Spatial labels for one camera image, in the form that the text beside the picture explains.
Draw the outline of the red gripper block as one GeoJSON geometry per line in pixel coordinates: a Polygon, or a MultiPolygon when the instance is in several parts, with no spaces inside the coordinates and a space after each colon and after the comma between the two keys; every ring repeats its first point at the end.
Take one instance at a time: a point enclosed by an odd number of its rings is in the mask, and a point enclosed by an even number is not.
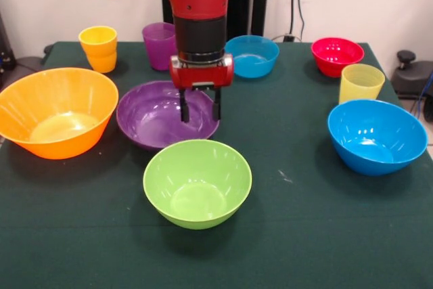
{"type": "Polygon", "coordinates": [[[221,87],[230,86],[234,77],[234,60],[231,54],[226,53],[218,62],[209,64],[189,64],[180,60],[177,55],[172,55],[169,70],[173,85],[180,89],[179,104],[183,123],[189,122],[185,89],[198,87],[214,87],[212,117],[215,121],[221,119],[221,87]]]}

